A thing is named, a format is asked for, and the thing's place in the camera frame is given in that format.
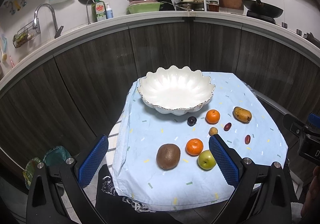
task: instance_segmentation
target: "brown kiwi fruit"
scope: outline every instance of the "brown kiwi fruit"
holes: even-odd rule
[[[177,166],[180,160],[180,148],[175,144],[164,144],[159,147],[157,164],[164,170],[170,170]]]

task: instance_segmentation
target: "orange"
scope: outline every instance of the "orange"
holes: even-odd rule
[[[189,155],[197,156],[203,150],[203,143],[198,138],[190,139],[186,144],[186,151]]]
[[[220,113],[217,110],[209,110],[205,116],[205,119],[210,124],[216,124],[220,119]]]

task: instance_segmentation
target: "dish soap label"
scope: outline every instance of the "dish soap label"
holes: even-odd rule
[[[103,2],[96,3],[96,14],[97,14],[98,21],[102,21],[102,20],[107,19],[106,9],[104,8]]]

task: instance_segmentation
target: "light blue tablecloth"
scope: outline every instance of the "light blue tablecloth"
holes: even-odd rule
[[[226,144],[239,155],[251,158],[256,164],[284,165],[288,146],[276,124],[254,94],[232,73],[204,72],[215,84],[213,98],[200,111],[183,116],[160,114],[147,107],[137,92],[134,82],[124,108],[117,149],[113,160],[112,177],[118,195],[131,197],[155,211],[170,211],[200,207],[227,200],[233,187],[225,181],[218,165],[204,171],[197,165],[197,157],[185,152],[192,138],[209,149],[208,131],[213,125],[204,117],[209,109],[220,112],[220,121],[214,126]],[[235,106],[252,113],[249,124],[237,121],[232,111]],[[190,127],[187,118],[197,118]],[[223,127],[232,123],[226,132]],[[250,144],[244,143],[246,135]],[[176,168],[164,171],[156,163],[156,154],[163,144],[176,144],[181,150]]]

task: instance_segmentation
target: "wok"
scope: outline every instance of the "wok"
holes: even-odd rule
[[[270,18],[277,18],[281,16],[283,10],[271,4],[263,3],[261,0],[243,0],[244,6],[249,11],[252,11],[259,15],[264,15]]]

